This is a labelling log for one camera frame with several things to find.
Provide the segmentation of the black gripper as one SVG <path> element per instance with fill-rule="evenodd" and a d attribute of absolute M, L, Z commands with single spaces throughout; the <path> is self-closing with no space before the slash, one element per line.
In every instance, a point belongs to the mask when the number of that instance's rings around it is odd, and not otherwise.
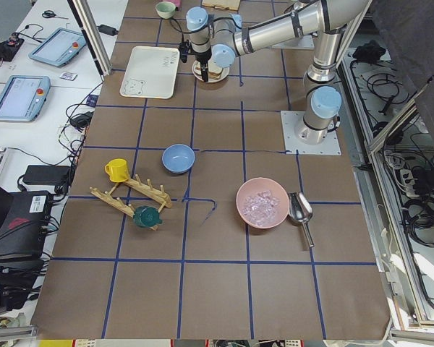
<path fill-rule="evenodd" d="M 200 63 L 200 76 L 203 78 L 203 73 L 204 73 L 204 81 L 208 81 L 209 80 L 209 75 L 208 75 L 208 62 L 210 61 L 212 56 L 212 51 L 211 50 L 207 50 L 204 52 L 197 52 L 195 54 L 195 58 L 196 60 Z"/>

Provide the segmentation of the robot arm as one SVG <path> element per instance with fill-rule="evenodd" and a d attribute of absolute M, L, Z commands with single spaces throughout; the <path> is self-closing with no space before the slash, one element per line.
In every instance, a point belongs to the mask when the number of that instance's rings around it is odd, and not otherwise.
<path fill-rule="evenodd" d="M 235 58 L 263 48 L 317 33 L 312 63 L 304 76 L 307 109 L 294 125 L 294 134 L 308 145 L 323 142 L 339 114 L 341 96 L 330 83 L 336 77 L 341 50 L 355 34 L 370 1 L 303 1 L 300 7 L 265 22 L 244 27 L 235 14 L 209 15 L 202 7 L 186 14 L 187 40 L 179 45 L 180 59 L 193 55 L 208 81 L 208 63 L 230 67 Z"/>

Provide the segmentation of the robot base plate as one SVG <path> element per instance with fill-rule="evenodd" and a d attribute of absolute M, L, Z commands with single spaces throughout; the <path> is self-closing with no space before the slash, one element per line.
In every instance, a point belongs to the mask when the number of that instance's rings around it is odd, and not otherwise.
<path fill-rule="evenodd" d="M 281 124 L 288 154 L 341 155 L 336 131 L 309 128 L 304 123 L 304 111 L 281 111 Z"/>

